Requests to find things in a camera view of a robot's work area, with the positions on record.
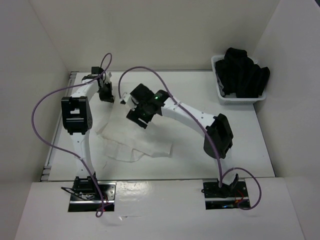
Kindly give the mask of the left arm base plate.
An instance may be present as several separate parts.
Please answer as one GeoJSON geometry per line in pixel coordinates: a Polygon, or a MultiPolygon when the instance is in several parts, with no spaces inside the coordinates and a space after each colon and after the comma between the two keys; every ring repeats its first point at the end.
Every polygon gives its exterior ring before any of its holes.
{"type": "MultiPolygon", "coordinates": [[[[99,187],[102,192],[104,202],[104,212],[113,212],[115,210],[116,183],[100,183],[99,187]]],[[[69,213],[85,213],[96,212],[102,206],[99,195],[88,195],[86,199],[81,199],[75,195],[70,196],[68,212],[69,213]]]]}

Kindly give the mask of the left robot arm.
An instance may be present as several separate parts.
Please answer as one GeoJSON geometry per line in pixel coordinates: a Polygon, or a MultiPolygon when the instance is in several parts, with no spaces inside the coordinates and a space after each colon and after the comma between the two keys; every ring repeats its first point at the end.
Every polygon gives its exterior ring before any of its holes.
{"type": "Polygon", "coordinates": [[[82,78],[83,85],[71,96],[61,99],[62,123],[70,134],[74,152],[82,163],[78,167],[70,192],[82,200],[94,200],[100,197],[100,188],[96,181],[96,172],[91,160],[89,136],[93,126],[90,100],[98,94],[100,101],[113,103],[111,75],[101,67],[92,67],[91,74],[82,78]]]}

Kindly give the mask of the white pleated skirt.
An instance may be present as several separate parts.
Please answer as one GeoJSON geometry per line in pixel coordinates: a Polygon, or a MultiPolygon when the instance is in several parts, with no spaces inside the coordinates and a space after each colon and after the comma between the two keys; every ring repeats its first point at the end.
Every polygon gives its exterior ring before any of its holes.
{"type": "Polygon", "coordinates": [[[136,162],[142,156],[170,156],[173,142],[166,137],[163,126],[150,122],[144,129],[126,118],[128,112],[128,107],[115,102],[110,114],[104,115],[95,127],[106,146],[105,155],[128,163],[136,162]]]}

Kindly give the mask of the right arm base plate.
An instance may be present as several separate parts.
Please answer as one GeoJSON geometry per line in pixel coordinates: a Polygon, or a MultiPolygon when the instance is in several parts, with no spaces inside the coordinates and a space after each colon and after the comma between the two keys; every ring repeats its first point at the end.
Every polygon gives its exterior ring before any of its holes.
{"type": "Polygon", "coordinates": [[[244,180],[239,180],[232,190],[219,188],[217,180],[204,180],[201,192],[206,210],[250,208],[251,203],[244,180]]]}

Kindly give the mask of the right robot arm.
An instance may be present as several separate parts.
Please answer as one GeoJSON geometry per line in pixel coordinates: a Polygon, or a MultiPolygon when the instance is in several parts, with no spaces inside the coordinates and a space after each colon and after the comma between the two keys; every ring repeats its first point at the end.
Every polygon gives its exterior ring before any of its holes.
{"type": "Polygon", "coordinates": [[[237,190],[238,175],[224,176],[232,167],[231,161],[225,158],[233,146],[234,138],[225,115],[202,112],[178,101],[165,90],[154,93],[142,83],[130,93],[124,93],[120,103],[130,108],[126,118],[144,129],[155,115],[159,115],[176,120],[199,133],[203,137],[204,152],[215,159],[218,168],[218,187],[214,192],[220,198],[228,198],[237,190]]]}

